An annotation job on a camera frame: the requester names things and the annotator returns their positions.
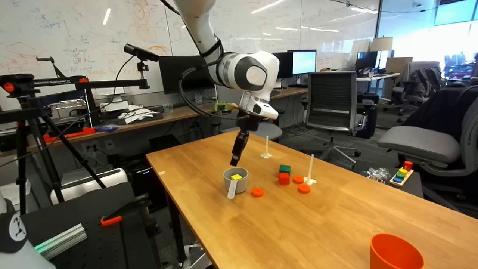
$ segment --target window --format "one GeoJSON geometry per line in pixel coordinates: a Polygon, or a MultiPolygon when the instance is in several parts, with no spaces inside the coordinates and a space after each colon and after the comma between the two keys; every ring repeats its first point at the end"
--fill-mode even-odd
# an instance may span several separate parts
{"type": "Polygon", "coordinates": [[[471,21],[475,13],[476,3],[477,0],[440,1],[436,11],[435,25],[471,21]]]}

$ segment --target whiteboard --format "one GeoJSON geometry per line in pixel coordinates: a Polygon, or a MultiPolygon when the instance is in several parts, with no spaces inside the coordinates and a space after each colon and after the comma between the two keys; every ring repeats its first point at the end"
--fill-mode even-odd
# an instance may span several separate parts
{"type": "MultiPolygon", "coordinates": [[[[317,70],[351,67],[357,51],[368,50],[375,37],[377,15],[360,13],[328,0],[216,0],[211,25],[226,51],[253,53],[289,49],[317,49],[317,70]],[[338,32],[311,30],[331,29],[338,32]]],[[[352,0],[352,4],[378,8],[379,0],[352,0]]],[[[50,57],[66,75],[86,75],[91,81],[113,80],[130,55],[126,43],[160,56],[198,55],[182,19],[159,0],[3,0],[0,2],[0,74],[33,73],[53,78],[50,57]],[[105,25],[106,10],[111,12],[105,25]]],[[[138,79],[133,58],[118,79],[138,79]]],[[[150,89],[130,94],[163,91],[159,65],[147,62],[150,89]]],[[[72,86],[42,88],[43,94],[72,86]]],[[[0,92],[3,110],[18,102],[0,92]]]]}

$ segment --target monitor screen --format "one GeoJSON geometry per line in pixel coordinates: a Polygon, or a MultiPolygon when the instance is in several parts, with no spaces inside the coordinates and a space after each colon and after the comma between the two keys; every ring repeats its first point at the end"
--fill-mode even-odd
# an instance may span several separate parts
{"type": "Polygon", "coordinates": [[[355,63],[355,70],[362,70],[365,68],[375,68],[376,65],[377,65],[376,51],[357,52],[357,62],[355,63]]]}
{"type": "Polygon", "coordinates": [[[292,77],[292,52],[276,52],[272,53],[279,59],[279,73],[277,78],[291,78],[292,77]]]}
{"type": "Polygon", "coordinates": [[[292,74],[300,75],[315,72],[316,50],[289,50],[292,52],[292,74]]]}
{"type": "MultiPolygon", "coordinates": [[[[158,63],[164,93],[169,94],[179,92],[178,81],[184,71],[191,67],[204,65],[205,61],[201,56],[161,56],[158,63]]],[[[214,83],[209,80],[208,75],[206,68],[190,73],[183,81],[184,91],[213,88],[214,83]]]]}

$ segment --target lamp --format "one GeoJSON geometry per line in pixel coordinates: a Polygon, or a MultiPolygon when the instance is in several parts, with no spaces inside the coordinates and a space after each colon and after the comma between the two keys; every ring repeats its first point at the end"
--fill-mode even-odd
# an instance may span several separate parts
{"type": "Polygon", "coordinates": [[[370,44],[370,51],[380,51],[379,56],[379,64],[378,68],[380,68],[380,60],[382,59],[382,51],[383,50],[392,50],[393,45],[393,37],[376,37],[373,39],[372,44],[370,44]]]}

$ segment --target camera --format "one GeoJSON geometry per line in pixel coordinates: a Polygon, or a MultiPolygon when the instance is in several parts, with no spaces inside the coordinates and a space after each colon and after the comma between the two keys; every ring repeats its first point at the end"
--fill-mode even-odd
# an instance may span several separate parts
{"type": "Polygon", "coordinates": [[[150,60],[150,61],[153,61],[153,62],[157,62],[158,59],[159,59],[158,55],[156,55],[152,52],[149,52],[145,49],[133,46],[131,44],[126,44],[124,46],[124,52],[126,52],[128,54],[131,54],[133,56],[136,56],[141,61],[150,60]]]}

